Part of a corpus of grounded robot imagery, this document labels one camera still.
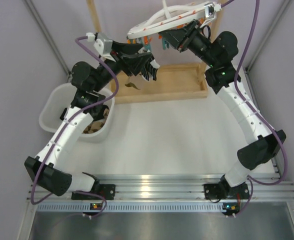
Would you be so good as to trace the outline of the white clip hanger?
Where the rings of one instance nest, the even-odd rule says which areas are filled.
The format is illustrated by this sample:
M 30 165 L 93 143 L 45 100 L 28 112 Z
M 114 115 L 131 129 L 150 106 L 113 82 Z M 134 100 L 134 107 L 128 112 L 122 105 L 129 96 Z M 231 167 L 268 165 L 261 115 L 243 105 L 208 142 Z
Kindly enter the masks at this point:
M 128 33 L 128 39 L 138 39 L 151 36 L 165 30 L 186 25 L 193 20 L 204 20 L 204 5 L 207 2 L 217 2 L 215 0 L 194 1 L 185 5 L 168 6 L 166 1 L 162 1 L 162 9 L 154 13 L 149 19 L 132 27 Z

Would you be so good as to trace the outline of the black white patterned sock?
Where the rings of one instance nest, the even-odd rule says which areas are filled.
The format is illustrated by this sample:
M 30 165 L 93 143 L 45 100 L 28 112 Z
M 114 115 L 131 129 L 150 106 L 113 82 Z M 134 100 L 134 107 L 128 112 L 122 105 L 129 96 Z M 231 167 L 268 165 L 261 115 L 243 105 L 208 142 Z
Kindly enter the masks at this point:
M 138 51 L 142 53 L 151 53 L 151 58 L 145 63 L 143 69 L 140 71 L 140 76 L 147 82 L 150 80 L 157 80 L 157 72 L 160 68 L 160 65 L 156 62 L 154 55 L 150 50 L 146 50 L 144 47 Z

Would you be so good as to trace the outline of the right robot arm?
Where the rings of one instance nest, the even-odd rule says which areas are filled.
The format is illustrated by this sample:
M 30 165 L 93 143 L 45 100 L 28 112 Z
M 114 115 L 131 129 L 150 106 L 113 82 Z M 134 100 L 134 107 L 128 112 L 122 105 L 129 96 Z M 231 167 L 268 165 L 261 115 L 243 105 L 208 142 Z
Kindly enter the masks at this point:
M 276 131 L 246 94 L 240 70 L 232 64 L 239 52 L 237 37 L 230 31 L 223 31 L 210 41 L 201 30 L 199 22 L 193 20 L 182 28 L 159 34 L 174 49 L 179 52 L 189 50 L 208 66 L 205 71 L 207 84 L 229 108 L 245 136 L 247 146 L 237 151 L 237 162 L 218 183 L 220 195 L 230 199 L 245 187 L 253 170 L 279 152 L 286 156 L 283 145 L 286 134 L 283 130 Z

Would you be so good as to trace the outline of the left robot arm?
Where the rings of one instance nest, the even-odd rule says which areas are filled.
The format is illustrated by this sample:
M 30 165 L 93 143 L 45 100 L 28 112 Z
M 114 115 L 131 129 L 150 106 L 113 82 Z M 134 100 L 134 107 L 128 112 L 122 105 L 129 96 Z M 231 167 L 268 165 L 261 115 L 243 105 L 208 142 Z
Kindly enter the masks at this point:
M 111 80 L 118 85 L 117 75 L 120 72 L 129 77 L 145 73 L 153 59 L 153 54 L 143 50 L 140 43 L 114 41 L 106 55 L 96 57 L 99 62 L 97 68 L 85 61 L 79 61 L 72 67 L 71 85 L 76 92 L 60 126 L 46 146 L 24 162 L 34 187 L 40 186 L 56 196 L 82 191 L 88 198 L 94 199 L 100 194 L 100 186 L 93 175 L 63 172 L 64 161 L 85 128 L 102 112 L 104 102 L 115 96 L 106 97 L 100 91 Z

